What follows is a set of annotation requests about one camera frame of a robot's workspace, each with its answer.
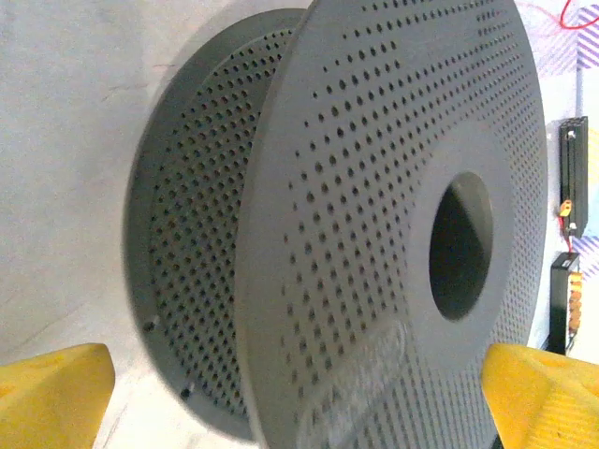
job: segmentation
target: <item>perforated disc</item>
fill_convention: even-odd
[[[146,129],[127,204],[131,300],[156,366],[201,419],[244,439],[233,326],[238,211],[260,109],[300,14],[238,22],[192,57]]]
[[[313,4],[241,206],[238,352],[270,449],[491,447],[480,367],[533,320],[544,129],[512,1]]]

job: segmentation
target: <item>white surface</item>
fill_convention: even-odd
[[[190,417],[139,343],[121,261],[124,192],[153,104],[193,51],[243,17],[307,3],[0,0],[0,364],[105,342],[117,384],[96,447],[246,447]],[[575,86],[572,74],[542,80],[553,183],[555,121],[574,114]],[[547,336],[560,244],[551,221],[531,344]]]

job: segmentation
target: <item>yellow plastic piece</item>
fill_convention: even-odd
[[[103,344],[0,367],[0,448],[91,448],[113,388]]]
[[[573,271],[572,273],[570,273],[570,281],[582,282],[582,273],[578,271]]]
[[[599,367],[494,344],[482,383],[505,449],[599,447]]]
[[[560,206],[560,216],[567,217],[572,212],[572,201],[566,199]]]

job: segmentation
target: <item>center hole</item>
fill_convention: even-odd
[[[492,245],[485,184],[474,173],[462,173],[443,195],[431,233],[432,297],[446,319],[458,321],[475,306],[487,279]]]

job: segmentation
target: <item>red wire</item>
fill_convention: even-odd
[[[565,7],[563,7],[562,15],[560,16],[561,28],[563,28],[564,30],[582,30],[583,28],[588,28],[589,26],[595,25],[596,23],[599,22],[599,17],[597,17],[593,21],[588,22],[588,23],[583,23],[582,25],[568,25],[565,22],[565,13],[568,11],[568,8],[570,7],[571,3],[572,3],[572,0],[568,0],[567,2],[565,2]]]
[[[551,14],[549,11],[547,11],[546,9],[544,9],[543,7],[540,7],[538,5],[533,5],[533,4],[530,4],[530,3],[520,3],[520,4],[522,6],[524,6],[524,7],[531,7],[531,8],[534,8],[534,9],[538,9],[543,14],[545,14],[548,17],[550,17],[558,25],[560,25],[560,28],[562,28],[563,30],[582,30],[584,28],[588,28],[589,26],[595,25],[596,23],[599,22],[599,17],[597,17],[593,21],[588,22],[588,23],[583,23],[581,25],[568,25],[565,22],[565,15],[568,12],[568,8],[572,4],[572,0],[567,0],[566,1],[565,6],[562,9],[562,14],[560,14],[560,18],[559,19],[556,16],[554,16],[553,14]]]

